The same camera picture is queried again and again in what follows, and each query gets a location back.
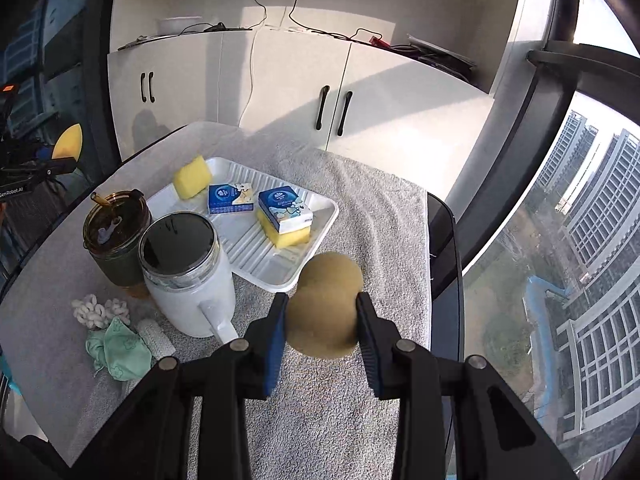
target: yellow sponge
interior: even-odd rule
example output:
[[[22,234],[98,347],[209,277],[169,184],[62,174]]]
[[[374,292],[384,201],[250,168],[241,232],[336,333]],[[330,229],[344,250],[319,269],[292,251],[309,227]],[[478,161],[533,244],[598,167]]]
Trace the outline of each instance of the yellow sponge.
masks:
[[[196,196],[211,183],[211,172],[207,163],[198,155],[189,164],[174,174],[174,187],[182,200]]]
[[[267,215],[264,214],[262,209],[257,207],[255,212],[258,216],[258,222],[260,222],[260,225],[264,229],[264,233],[277,249],[284,249],[285,247],[290,247],[292,245],[306,244],[311,238],[311,226],[281,235],[276,231],[276,228],[271,224],[271,221],[267,218]]]
[[[53,147],[51,158],[72,156],[75,160],[78,160],[80,150],[82,150],[82,128],[80,124],[74,124],[60,135],[56,145]]]

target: gray tablecloth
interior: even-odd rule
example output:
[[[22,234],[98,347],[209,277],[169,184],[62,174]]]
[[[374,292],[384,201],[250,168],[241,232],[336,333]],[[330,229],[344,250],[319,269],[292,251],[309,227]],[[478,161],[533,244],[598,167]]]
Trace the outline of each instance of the gray tablecloth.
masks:
[[[402,336],[430,342],[430,277],[426,192],[382,171],[286,138],[247,134],[217,123],[193,123],[139,154],[99,186],[108,194],[137,187],[150,197],[195,154],[222,156],[333,198],[340,214],[319,252],[340,251],[364,272],[380,316]],[[71,464],[113,413],[122,384],[105,371],[94,377],[84,351],[86,330],[70,302],[94,293],[124,294],[82,247],[87,199],[29,261],[0,305],[0,344],[16,382],[44,433]],[[273,295],[234,277],[234,325],[243,334],[264,316]],[[149,300],[129,300],[132,323],[155,318],[182,361],[207,356],[213,338],[178,332]],[[287,346],[280,382],[267,402],[247,403],[254,477],[389,478],[397,402],[379,402],[367,387],[359,350],[334,361]]]

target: white cabinet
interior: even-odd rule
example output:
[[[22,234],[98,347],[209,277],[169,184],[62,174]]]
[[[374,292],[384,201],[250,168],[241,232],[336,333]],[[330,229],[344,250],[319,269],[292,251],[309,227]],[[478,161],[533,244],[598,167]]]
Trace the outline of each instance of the white cabinet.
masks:
[[[108,55],[122,160],[193,121],[218,120],[222,34],[189,34]]]
[[[492,103],[440,70],[353,43],[327,149],[446,196]]]
[[[251,88],[250,63],[242,64],[239,79],[236,70],[236,78],[222,74],[239,66],[240,58],[249,60],[252,36],[247,34],[243,44],[229,45],[233,57],[238,56],[235,62],[225,60],[226,37],[224,41],[220,93],[242,98],[235,106],[221,101],[221,110],[228,110],[221,114],[221,122],[238,124],[235,118],[242,114],[244,96]],[[347,41],[316,34],[259,30],[253,49],[253,91],[239,126],[267,132],[274,142],[285,137],[325,149],[349,46]]]

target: white plastic tray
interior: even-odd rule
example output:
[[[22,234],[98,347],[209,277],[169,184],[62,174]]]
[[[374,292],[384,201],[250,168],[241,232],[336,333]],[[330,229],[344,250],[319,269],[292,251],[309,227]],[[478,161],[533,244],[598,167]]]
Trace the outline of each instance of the white plastic tray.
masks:
[[[193,198],[180,200],[174,185],[169,184],[146,200],[151,215],[157,219],[176,211],[203,214],[216,228],[234,273],[269,292],[287,292],[296,284],[300,270],[316,254],[338,216],[337,203],[313,191],[236,164],[226,158],[210,158],[207,165],[213,175],[212,184],[250,182],[256,197],[254,211],[209,215],[208,188]],[[276,249],[258,224],[255,215],[258,193],[279,186],[291,186],[314,212],[311,240],[306,244]]]

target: blue and white box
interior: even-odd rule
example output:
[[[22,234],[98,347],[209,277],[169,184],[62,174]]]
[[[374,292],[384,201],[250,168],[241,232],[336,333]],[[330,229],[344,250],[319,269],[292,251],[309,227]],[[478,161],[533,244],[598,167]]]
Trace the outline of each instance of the blue and white box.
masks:
[[[237,213],[254,210],[251,184],[219,184],[209,186],[209,214]]]
[[[309,227],[314,219],[311,209],[291,186],[261,191],[258,205],[281,235]]]

